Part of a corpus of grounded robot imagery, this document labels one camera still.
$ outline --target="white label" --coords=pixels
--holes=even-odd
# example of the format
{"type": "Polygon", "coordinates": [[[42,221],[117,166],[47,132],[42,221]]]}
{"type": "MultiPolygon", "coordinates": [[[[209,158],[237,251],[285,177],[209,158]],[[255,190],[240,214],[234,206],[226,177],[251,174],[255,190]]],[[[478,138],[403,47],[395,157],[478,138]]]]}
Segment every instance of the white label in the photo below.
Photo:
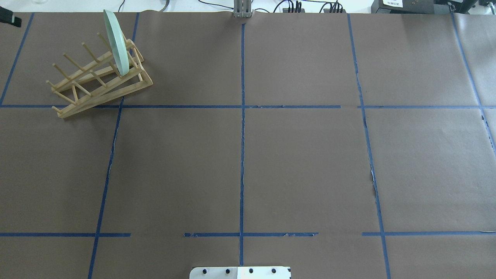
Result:
{"type": "Polygon", "coordinates": [[[391,7],[403,7],[403,0],[382,0],[382,3],[391,7]]]}

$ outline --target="gray metal bracket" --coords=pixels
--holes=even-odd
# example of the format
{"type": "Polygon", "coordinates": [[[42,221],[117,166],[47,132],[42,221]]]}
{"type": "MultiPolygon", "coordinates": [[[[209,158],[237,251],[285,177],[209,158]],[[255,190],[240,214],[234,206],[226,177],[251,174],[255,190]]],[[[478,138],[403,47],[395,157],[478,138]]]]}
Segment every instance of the gray metal bracket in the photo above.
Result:
{"type": "Polygon", "coordinates": [[[251,0],[234,0],[234,17],[251,17],[251,0]]]}

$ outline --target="white metal plate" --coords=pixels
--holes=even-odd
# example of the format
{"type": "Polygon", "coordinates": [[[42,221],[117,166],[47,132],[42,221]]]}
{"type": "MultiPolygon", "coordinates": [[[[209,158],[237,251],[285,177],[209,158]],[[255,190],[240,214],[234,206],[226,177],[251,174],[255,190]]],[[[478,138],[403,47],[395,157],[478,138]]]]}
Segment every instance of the white metal plate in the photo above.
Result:
{"type": "Polygon", "coordinates": [[[203,268],[194,268],[189,273],[189,279],[234,279],[234,278],[290,279],[291,268],[290,267],[203,267],[203,268]]]}

